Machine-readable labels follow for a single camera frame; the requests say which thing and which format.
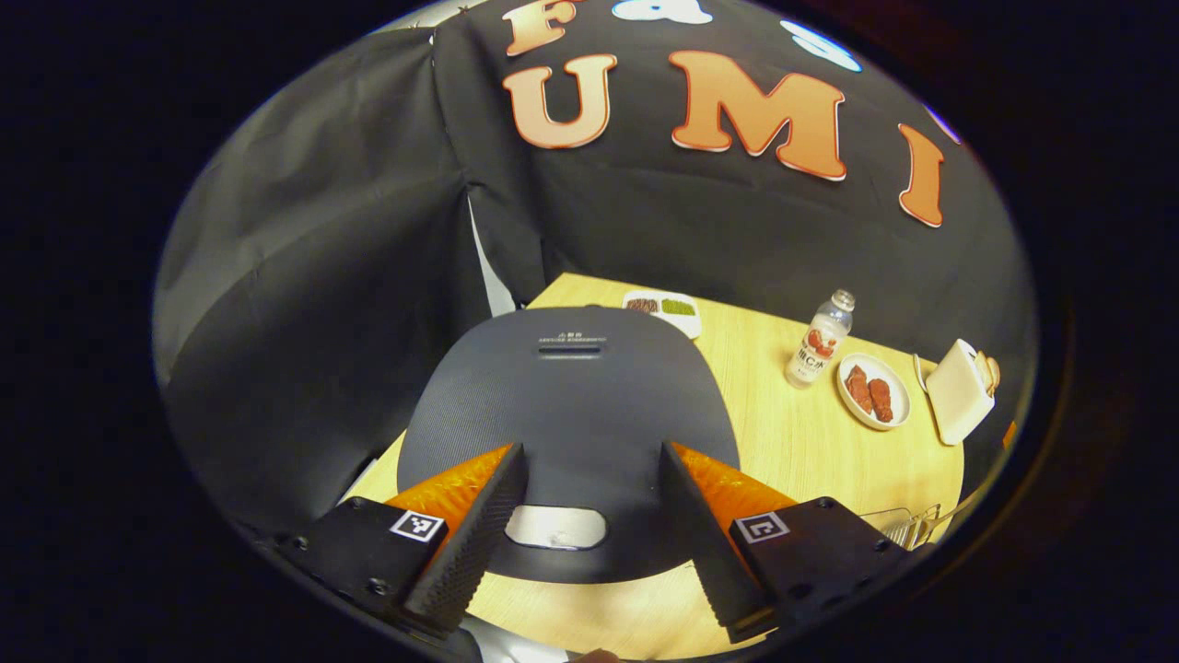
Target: black fabric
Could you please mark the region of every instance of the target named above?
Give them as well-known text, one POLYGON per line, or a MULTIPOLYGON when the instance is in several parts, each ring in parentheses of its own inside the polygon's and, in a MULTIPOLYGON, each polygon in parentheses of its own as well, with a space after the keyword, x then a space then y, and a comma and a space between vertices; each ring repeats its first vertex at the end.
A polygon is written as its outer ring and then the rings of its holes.
POLYGON ((370 37, 283 90, 169 241, 154 340, 171 421, 218 504, 263 532, 327 512, 489 317, 428 39, 370 37))
POLYGON ((968 340, 1003 368, 995 409, 964 442, 971 491, 1030 385, 1036 304, 969 147, 871 63, 852 73, 816 58, 755 5, 712 1, 713 21, 692 26, 581 2, 564 38, 509 59, 502 14, 518 5, 361 39, 259 107, 195 183, 159 268, 153 349, 177 436, 217 501, 262 530, 297 526, 400 433, 444 352, 489 316, 468 211, 518 303, 578 271, 805 321, 847 288, 859 337, 934 361, 968 340), (763 91, 789 72, 842 90, 847 179, 739 142, 676 146, 687 90, 667 57, 693 48, 733 58, 763 91), (523 142, 503 78, 552 67, 549 114, 572 119, 564 65, 592 53, 619 60, 605 133, 574 150, 523 142), (938 229, 897 204, 900 122, 946 155, 938 229))

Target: wooden table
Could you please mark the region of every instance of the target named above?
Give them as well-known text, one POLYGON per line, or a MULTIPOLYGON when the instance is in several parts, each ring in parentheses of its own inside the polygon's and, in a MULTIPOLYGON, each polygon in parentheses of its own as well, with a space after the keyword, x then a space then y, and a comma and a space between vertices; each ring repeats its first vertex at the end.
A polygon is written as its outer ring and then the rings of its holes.
MULTIPOLYGON (((529 308, 620 307, 640 285, 564 274, 529 308)), ((806 323, 697 297, 704 333, 696 346, 720 387, 732 419, 742 471, 798 501, 830 495, 856 513, 904 507, 942 512, 962 488, 962 446, 937 439, 933 411, 913 355, 849 336, 836 359, 870 353, 901 376, 913 400, 909 421, 872 431, 844 407, 829 368, 809 389, 784 376, 806 323)), ((935 365, 923 362, 928 374, 935 365)), ((397 493, 397 457, 406 434, 347 497, 387 500, 397 493)), ((935 532, 940 538, 944 525, 935 532)), ((639 580, 598 585, 538 583, 486 573, 468 612, 529 639, 572 651, 604 648, 623 658, 684 658, 729 651, 691 562, 639 580)))

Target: black backdrop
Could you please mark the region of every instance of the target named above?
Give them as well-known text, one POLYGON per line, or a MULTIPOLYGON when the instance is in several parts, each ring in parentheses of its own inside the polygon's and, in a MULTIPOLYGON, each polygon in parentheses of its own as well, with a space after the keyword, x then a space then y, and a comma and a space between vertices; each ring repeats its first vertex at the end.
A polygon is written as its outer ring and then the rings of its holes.
MULTIPOLYGON (((215 498, 266 533, 303 526, 406 427, 442 353, 490 315, 470 212, 519 303, 575 271, 805 321, 847 288, 857 336, 934 361, 967 339, 1005 369, 964 442, 973 491, 1030 381, 1036 321, 1023 249, 970 149, 864 57, 855 73, 798 47, 775 12, 722 0, 693 26, 586 2, 562 39, 509 60, 501 17, 518 5, 332 54, 197 178, 164 250, 153 339, 174 429, 215 498), (676 146, 679 50, 729 55, 762 90, 790 72, 842 90, 847 179, 739 145, 676 146), (606 132, 574 150, 525 143, 502 79, 600 52, 619 60, 606 132), (900 122, 946 155, 941 228, 896 202, 909 179, 900 122)), ((552 117, 577 116, 569 77, 546 97, 552 117)))
MULTIPOLYGON (((265 1, 165 12, 42 5, 4 24, 5 142, 24 149, 4 170, 21 313, 12 369, 25 386, 6 646, 18 659, 400 658, 224 525, 171 444, 147 327, 157 256, 193 173, 274 90, 400 12, 265 1)), ((948 541, 930 564, 963 562, 918 600, 841 619, 791 658, 909 661, 914 634, 928 651, 973 661, 1172 658, 1174 573, 1159 524, 1173 451, 1147 381, 1160 367, 1127 359, 1108 323, 1145 311, 1117 328, 1150 348, 1171 317, 1159 284, 1173 204, 1166 155, 1147 133, 1161 101, 1141 94, 1166 88, 1167 22, 1112 2, 838 2, 808 18, 904 71, 981 137, 1015 211, 1036 212, 1023 218, 1038 269, 1072 295, 1061 330, 1075 361, 1041 383, 1048 401, 1034 413, 1060 399, 1055 444, 1038 453, 1045 428, 1029 427, 1006 477, 1034 481, 979 549, 963 557, 948 541), (1001 93, 994 72, 1013 77, 1001 93)), ((996 500, 1013 490, 1001 483, 996 500)), ((963 537, 997 513, 983 503, 963 537)))

